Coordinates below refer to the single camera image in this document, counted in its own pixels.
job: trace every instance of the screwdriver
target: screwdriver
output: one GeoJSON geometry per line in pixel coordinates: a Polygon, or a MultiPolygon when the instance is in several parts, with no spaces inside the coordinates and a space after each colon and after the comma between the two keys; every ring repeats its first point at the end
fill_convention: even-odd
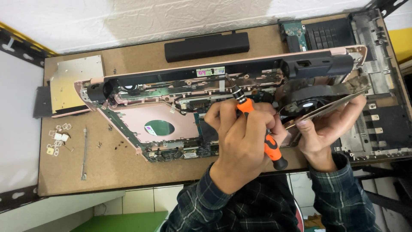
{"type": "MultiPolygon", "coordinates": [[[[243,112],[247,119],[249,113],[255,110],[252,106],[252,100],[245,96],[242,89],[232,81],[227,73],[225,74],[225,77],[229,81],[229,84],[232,86],[232,95],[238,102],[237,108],[243,112]]],[[[272,136],[270,136],[269,130],[266,130],[265,135],[265,153],[272,160],[273,167],[276,170],[284,170],[288,166],[288,161],[282,157],[279,146],[272,138],[272,136]]]]}

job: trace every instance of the cork board surface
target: cork board surface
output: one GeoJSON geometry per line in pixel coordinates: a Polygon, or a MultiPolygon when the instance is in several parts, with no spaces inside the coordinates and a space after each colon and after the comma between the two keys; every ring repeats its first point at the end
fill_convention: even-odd
{"type": "MultiPolygon", "coordinates": [[[[282,54],[288,51],[287,45],[280,40],[277,25],[239,30],[248,32],[250,50],[246,53],[209,57],[182,62],[167,63],[164,58],[164,43],[150,43],[110,50],[86,52],[47,58],[44,69],[44,82],[57,71],[57,62],[101,55],[106,75],[127,74],[158,69],[168,69],[189,65],[224,62],[236,59],[282,54]]],[[[186,180],[199,179],[205,169],[217,157],[190,160],[176,160],[162,163],[148,163],[127,143],[121,143],[123,137],[116,131],[108,131],[108,122],[99,112],[88,112],[78,116],[62,118],[43,118],[40,145],[39,188],[40,196],[87,192],[94,190],[122,187],[137,187],[186,180]],[[49,131],[56,125],[70,123],[71,136],[65,147],[59,147],[59,155],[46,153],[47,144],[54,140],[49,131]],[[84,132],[87,127],[87,180],[81,181],[84,155],[84,132]]],[[[305,168],[306,159],[296,148],[282,149],[282,154],[289,161],[288,169],[305,168]]],[[[265,171],[274,171],[269,165],[265,171]]]]}

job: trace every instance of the disassembled laptop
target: disassembled laptop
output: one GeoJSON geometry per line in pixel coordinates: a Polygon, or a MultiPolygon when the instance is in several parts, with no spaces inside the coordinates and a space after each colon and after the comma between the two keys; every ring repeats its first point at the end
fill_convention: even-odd
{"type": "MultiPolygon", "coordinates": [[[[297,117],[323,115],[360,94],[401,102],[376,19],[360,14],[351,26],[359,45],[92,78],[76,82],[75,89],[137,154],[150,162],[171,161],[219,154],[217,132],[204,116],[214,102],[232,98],[227,73],[249,98],[277,109],[289,132],[282,147],[295,146],[297,117]],[[373,59],[366,61],[368,55],[373,59]]],[[[376,136],[383,129],[367,125],[379,120],[376,108],[368,104],[333,150],[354,160],[410,151],[408,145],[394,149],[389,141],[383,143],[376,136]]]]}

